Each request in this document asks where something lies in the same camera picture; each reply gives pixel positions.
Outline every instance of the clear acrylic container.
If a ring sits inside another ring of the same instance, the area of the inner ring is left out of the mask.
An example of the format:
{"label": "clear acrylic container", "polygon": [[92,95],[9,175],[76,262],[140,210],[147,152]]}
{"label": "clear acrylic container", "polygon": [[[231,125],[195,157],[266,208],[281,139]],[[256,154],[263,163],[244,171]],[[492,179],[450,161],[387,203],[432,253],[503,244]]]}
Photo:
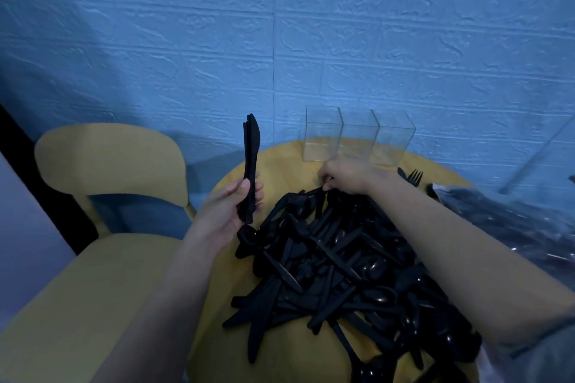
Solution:
{"label": "clear acrylic container", "polygon": [[415,133],[415,126],[404,111],[372,111],[379,123],[379,131],[369,161],[375,165],[396,167]]}
{"label": "clear acrylic container", "polygon": [[376,140],[379,124],[372,110],[341,110],[343,129],[338,153],[367,160]]}
{"label": "clear acrylic container", "polygon": [[304,161],[327,161],[338,152],[341,112],[333,106],[305,107]]}

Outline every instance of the chair backrest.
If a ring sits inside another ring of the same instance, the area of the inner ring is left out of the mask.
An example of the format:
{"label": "chair backrest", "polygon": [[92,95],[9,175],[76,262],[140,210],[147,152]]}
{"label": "chair backrest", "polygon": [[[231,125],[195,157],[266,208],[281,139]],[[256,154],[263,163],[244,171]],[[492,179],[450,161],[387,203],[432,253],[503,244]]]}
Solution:
{"label": "chair backrest", "polygon": [[174,140],[128,124],[71,124],[34,148],[42,179],[74,196],[140,194],[188,205],[186,165]]}

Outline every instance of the person's left hand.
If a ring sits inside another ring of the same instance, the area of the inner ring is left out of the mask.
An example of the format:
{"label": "person's left hand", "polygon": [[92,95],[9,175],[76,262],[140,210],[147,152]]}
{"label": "person's left hand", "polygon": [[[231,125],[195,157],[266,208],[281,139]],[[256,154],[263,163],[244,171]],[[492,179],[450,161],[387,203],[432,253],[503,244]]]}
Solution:
{"label": "person's left hand", "polygon": [[[262,189],[263,183],[256,182],[256,212],[263,208]],[[238,179],[212,192],[202,203],[184,241],[204,242],[214,251],[214,256],[218,255],[241,227],[237,205],[247,197],[248,192],[249,179]]]}

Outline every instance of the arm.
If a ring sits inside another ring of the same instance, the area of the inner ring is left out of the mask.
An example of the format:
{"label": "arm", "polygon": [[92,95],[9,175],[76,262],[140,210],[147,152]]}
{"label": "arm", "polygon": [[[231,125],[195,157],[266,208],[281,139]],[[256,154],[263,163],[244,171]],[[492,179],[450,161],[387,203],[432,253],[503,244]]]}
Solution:
{"label": "arm", "polygon": [[459,310],[494,343],[529,342],[575,308],[575,294],[389,170],[327,161],[324,189],[369,195]]}
{"label": "arm", "polygon": [[[256,201],[263,198],[256,184]],[[182,245],[92,383],[181,382],[204,305],[212,264],[241,226],[236,205],[249,180],[210,195]]]}

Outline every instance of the chair seat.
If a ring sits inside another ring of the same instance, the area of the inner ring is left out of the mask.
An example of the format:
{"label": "chair seat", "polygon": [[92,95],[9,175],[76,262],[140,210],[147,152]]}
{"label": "chair seat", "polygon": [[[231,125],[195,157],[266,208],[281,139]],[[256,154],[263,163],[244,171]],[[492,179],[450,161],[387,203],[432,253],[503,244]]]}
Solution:
{"label": "chair seat", "polygon": [[91,243],[0,333],[0,381],[89,382],[180,244],[146,234]]}

